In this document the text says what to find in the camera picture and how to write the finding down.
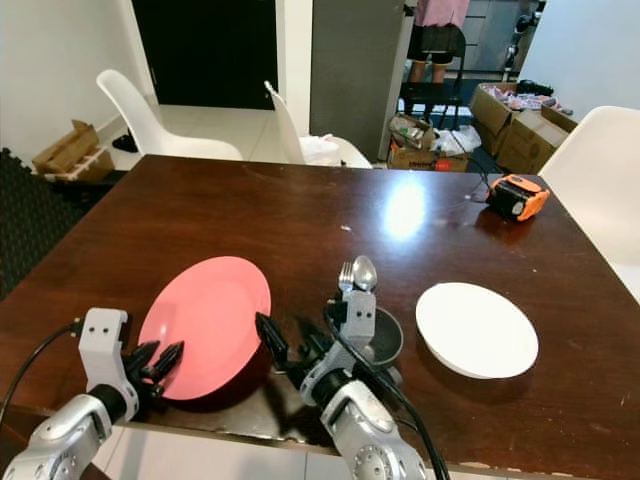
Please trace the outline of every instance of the dark brown table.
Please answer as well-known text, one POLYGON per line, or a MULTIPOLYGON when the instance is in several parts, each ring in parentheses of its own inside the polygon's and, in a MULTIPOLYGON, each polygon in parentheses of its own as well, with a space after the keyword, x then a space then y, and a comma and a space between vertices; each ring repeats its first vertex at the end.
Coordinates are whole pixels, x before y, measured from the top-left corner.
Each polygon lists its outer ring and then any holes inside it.
MULTIPOLYGON (((469 199, 479 182, 475 174, 145 157, 0 304, 0 391, 37 343, 92 306, 130 312, 133 346, 161 289, 220 255, 264 272, 272 315, 295 346, 297 319, 321 324, 340 265, 363 253, 378 268, 379 305, 405 331, 404 390, 454 468, 638 478, 640 308, 555 198, 514 224, 469 199), (414 309, 423 290, 446 281, 515 302, 539 336, 534 368, 483 381, 439 364, 414 309)), ((264 351, 250 367, 209 397, 140 421, 331 445, 318 412, 269 373, 264 351)), ((77 344, 63 339, 34 364, 14 403, 50 412, 84 386, 77 344)))

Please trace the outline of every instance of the cardboard box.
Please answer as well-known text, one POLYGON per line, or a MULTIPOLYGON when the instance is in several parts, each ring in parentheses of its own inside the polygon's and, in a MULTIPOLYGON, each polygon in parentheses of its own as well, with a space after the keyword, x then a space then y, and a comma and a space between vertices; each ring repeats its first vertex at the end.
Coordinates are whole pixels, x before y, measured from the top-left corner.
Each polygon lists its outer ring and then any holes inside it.
POLYGON ((66 173, 46 173, 52 182, 97 183, 113 171, 114 165, 107 147, 95 148, 66 173))
POLYGON ((97 147, 99 140, 93 125, 71 120, 73 131, 33 159, 40 175, 69 172, 85 155, 97 147))
POLYGON ((393 116, 389 122, 389 130, 391 131, 391 137, 398 145, 411 148, 429 148, 436 138, 431 124, 404 113, 396 113, 393 116), (417 140, 409 136, 405 125, 420 131, 422 133, 420 139, 417 140))
POLYGON ((555 108, 550 108, 542 105, 542 110, 540 111, 540 113, 544 118, 549 120, 551 123, 558 125, 566 132, 571 133, 578 126, 578 122, 576 122, 573 118, 565 115, 555 108))
POLYGON ((498 165, 513 173, 536 174, 567 136, 568 131, 540 112, 525 110, 511 123, 498 165))
POLYGON ((471 153, 445 157, 430 150, 431 145, 420 150, 411 147, 400 147, 391 142, 391 151, 387 166, 397 170, 435 170, 439 172, 465 172, 471 153))
POLYGON ((482 139, 482 148, 490 155, 497 155, 507 137, 513 111, 498 101, 483 87, 498 87, 503 92, 515 91, 517 83, 481 83, 476 87, 469 104, 474 119, 471 123, 482 139))

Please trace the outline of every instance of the dark door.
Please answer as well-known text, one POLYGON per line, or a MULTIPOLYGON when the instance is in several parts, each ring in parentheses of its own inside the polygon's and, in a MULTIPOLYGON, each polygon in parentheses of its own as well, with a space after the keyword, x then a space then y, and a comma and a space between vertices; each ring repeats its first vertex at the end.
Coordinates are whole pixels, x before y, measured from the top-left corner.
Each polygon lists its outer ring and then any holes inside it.
POLYGON ((275 0, 133 0, 161 104, 271 109, 275 0))

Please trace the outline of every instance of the white tile floor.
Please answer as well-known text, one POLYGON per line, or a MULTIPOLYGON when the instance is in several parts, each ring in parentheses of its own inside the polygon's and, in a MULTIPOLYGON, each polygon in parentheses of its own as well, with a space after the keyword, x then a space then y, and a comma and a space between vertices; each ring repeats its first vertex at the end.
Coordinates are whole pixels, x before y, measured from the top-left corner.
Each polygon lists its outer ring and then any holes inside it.
MULTIPOLYGON (((177 135, 229 142, 252 162, 287 163, 280 148, 275 112, 175 105, 161 105, 154 110, 165 128, 177 135)), ((114 148, 110 151, 117 170, 131 170, 141 158, 140 154, 114 148)))
MULTIPOLYGON (((122 427, 114 428, 93 463, 113 480, 352 479, 340 457, 122 427)), ((459 473, 451 478, 508 480, 459 473)))

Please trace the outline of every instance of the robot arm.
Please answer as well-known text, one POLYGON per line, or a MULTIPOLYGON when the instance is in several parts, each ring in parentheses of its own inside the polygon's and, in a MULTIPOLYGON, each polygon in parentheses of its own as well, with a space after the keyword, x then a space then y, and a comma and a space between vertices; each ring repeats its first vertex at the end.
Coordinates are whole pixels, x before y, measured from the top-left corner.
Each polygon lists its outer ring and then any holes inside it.
POLYGON ((127 313, 121 310, 89 310, 80 337, 89 391, 36 428, 27 449, 7 467, 4 480, 79 479, 113 425, 133 418, 146 396, 162 395, 158 382, 178 363, 184 345, 171 345, 151 367, 147 364, 159 342, 142 344, 123 359, 119 337, 126 321, 127 313))
POLYGON ((341 387, 320 417, 354 478, 426 480, 418 452, 398 432, 391 415, 359 380, 341 387))

